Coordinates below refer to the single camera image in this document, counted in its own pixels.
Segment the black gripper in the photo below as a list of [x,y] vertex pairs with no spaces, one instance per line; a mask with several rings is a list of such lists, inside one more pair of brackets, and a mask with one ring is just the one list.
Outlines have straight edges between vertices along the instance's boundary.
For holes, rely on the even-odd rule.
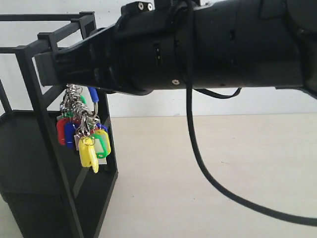
[[35,55],[40,82],[127,95],[186,89],[194,66],[197,6],[196,1],[128,3],[113,27],[95,29],[88,38],[57,52]]

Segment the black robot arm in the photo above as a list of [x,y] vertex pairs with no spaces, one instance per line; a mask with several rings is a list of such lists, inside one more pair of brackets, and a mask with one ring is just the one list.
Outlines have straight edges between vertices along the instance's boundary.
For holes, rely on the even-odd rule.
[[274,87],[317,95],[314,0],[135,1],[110,27],[40,53],[44,86],[143,96],[155,90]]

